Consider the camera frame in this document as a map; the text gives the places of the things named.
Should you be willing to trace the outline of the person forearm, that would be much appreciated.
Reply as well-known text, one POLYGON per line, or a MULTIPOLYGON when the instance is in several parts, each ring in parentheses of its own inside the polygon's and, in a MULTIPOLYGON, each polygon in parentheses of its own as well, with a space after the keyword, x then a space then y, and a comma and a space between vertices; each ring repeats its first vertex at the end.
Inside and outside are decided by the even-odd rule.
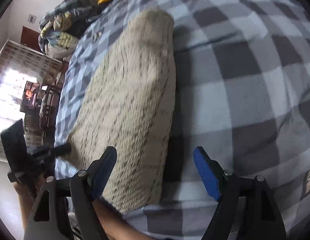
POLYGON ((36 199, 25 185, 14 183, 18 193, 25 239, 73 239, 66 197, 71 197, 82 239, 150 239, 132 228, 99 200, 92 200, 87 176, 41 179, 36 199))

